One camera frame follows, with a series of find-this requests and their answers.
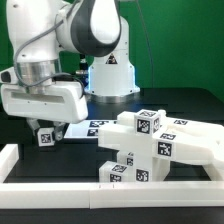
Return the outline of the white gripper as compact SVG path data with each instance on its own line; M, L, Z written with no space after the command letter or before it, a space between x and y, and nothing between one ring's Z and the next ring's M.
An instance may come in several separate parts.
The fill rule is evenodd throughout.
M0 71L0 92L8 115L25 117L33 135L40 129L37 119L54 121L55 140L64 137L65 123L79 123L88 116L86 98L79 82L56 81L42 93L29 93L18 85L14 68Z

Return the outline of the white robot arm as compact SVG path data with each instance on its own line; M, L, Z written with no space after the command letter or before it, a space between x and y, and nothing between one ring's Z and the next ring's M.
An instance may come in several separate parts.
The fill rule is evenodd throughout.
M84 86L61 69L59 53L111 53L121 36L117 0L6 0L13 66L0 72L5 112L27 119L40 139L88 116Z

